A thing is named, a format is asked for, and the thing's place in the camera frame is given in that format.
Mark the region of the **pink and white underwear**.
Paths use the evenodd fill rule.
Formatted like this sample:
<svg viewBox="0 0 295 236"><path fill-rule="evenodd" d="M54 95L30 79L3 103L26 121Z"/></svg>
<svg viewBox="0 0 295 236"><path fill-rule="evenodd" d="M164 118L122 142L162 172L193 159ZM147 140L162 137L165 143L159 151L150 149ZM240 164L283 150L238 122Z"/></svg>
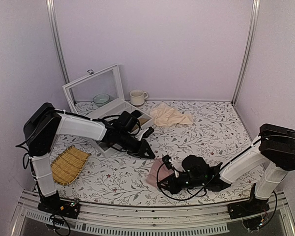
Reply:
<svg viewBox="0 0 295 236"><path fill-rule="evenodd" d="M165 179L166 177L170 176L171 174L174 173L172 169L167 169L166 166L162 166L161 169L158 171L159 167L163 164L162 159L155 159L154 163L149 171L149 174L146 178L146 182L153 186L157 187L157 173L158 173L158 180L161 181Z"/></svg>

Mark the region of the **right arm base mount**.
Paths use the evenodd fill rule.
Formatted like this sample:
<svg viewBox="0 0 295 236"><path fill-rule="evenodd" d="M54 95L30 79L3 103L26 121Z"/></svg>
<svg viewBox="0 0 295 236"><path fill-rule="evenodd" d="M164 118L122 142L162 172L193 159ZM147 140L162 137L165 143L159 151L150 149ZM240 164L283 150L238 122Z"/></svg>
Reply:
<svg viewBox="0 0 295 236"><path fill-rule="evenodd" d="M230 218L237 219L268 211L269 204L268 199L257 199L254 192L252 191L248 200L228 204L227 209Z"/></svg>

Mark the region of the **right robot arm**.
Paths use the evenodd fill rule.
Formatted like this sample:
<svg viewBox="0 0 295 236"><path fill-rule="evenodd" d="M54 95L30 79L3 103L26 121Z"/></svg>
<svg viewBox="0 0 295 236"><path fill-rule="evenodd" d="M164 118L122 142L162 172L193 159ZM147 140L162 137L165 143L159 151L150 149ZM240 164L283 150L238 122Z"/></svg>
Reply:
<svg viewBox="0 0 295 236"><path fill-rule="evenodd" d="M182 171L177 170L170 156L162 158L162 165L173 173L157 179L158 189L164 193L177 194L183 189L198 187L200 190L220 192L229 188L236 180L257 166L269 162L261 179L252 187L252 198L244 204L248 214L260 210L265 200L288 172L295 170L295 130L263 124L258 136L244 151L226 164L210 166L202 157L189 155L183 159Z"/></svg>

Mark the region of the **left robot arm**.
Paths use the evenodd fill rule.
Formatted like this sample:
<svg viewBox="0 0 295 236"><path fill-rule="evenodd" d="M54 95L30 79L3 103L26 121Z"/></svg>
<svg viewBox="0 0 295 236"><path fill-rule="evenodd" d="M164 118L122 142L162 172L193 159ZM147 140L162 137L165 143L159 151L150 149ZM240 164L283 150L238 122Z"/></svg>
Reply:
<svg viewBox="0 0 295 236"><path fill-rule="evenodd" d="M91 118L58 110L51 103L44 103L23 127L24 141L17 148L26 150L33 168L33 178L38 184L44 205L52 213L60 213L62 200L58 199L52 176L50 155L60 136L69 135L99 141L128 155L154 159L155 154L146 138L152 127L144 128L139 121L139 111L122 111L119 114Z"/></svg>

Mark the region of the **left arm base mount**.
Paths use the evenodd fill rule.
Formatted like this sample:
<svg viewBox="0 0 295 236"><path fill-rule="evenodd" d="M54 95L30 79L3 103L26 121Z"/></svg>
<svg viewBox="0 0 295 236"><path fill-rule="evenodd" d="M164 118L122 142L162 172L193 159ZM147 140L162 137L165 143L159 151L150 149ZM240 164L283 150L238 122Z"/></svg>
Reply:
<svg viewBox="0 0 295 236"><path fill-rule="evenodd" d="M47 213L77 219L81 208L79 201L79 199L63 200L60 198L57 191L55 194L49 197L40 195L38 209Z"/></svg>

